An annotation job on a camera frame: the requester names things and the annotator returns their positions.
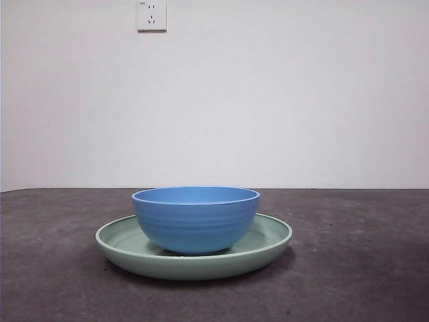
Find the electrical outlet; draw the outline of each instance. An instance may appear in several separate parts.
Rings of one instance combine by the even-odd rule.
[[[137,2],[137,30],[139,32],[167,30],[167,1]]]

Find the light green dish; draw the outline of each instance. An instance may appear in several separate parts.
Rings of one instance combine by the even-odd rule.
[[[207,256],[182,256],[148,240],[132,215],[102,226],[95,234],[106,257],[132,273],[164,280],[210,280],[251,272],[273,262],[286,248],[292,228],[257,213],[233,247]]]

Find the ridged bowl exterior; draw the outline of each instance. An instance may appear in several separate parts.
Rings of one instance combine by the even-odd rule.
[[[181,205],[133,199],[140,228],[158,246],[206,254],[232,246],[253,223],[257,197],[237,202]]]

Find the bowl rim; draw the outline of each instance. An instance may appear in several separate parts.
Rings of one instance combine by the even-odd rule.
[[[228,189],[235,189],[235,190],[242,190],[242,191],[250,191],[252,193],[255,193],[255,196],[246,198],[246,199],[237,199],[232,201],[219,201],[219,202],[213,202],[213,203],[166,203],[162,201],[151,201],[151,200],[145,200],[141,198],[137,198],[136,195],[145,191],[152,191],[152,190],[164,190],[164,189],[180,189],[180,188],[228,188]],[[133,193],[131,195],[131,199],[134,201],[137,201],[139,203],[153,203],[156,205],[177,205],[177,206],[199,206],[199,205],[226,205],[230,203],[242,203],[245,201],[250,201],[253,199],[258,199],[261,195],[259,192],[251,189],[246,188],[237,188],[235,186],[165,186],[162,188],[152,188],[152,189],[145,189],[137,191],[136,193]]]

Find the gray floor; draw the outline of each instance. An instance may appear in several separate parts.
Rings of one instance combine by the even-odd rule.
[[[137,189],[1,194],[2,321],[429,321],[429,191],[258,189],[294,228],[273,264],[172,282],[128,273],[95,231]]]

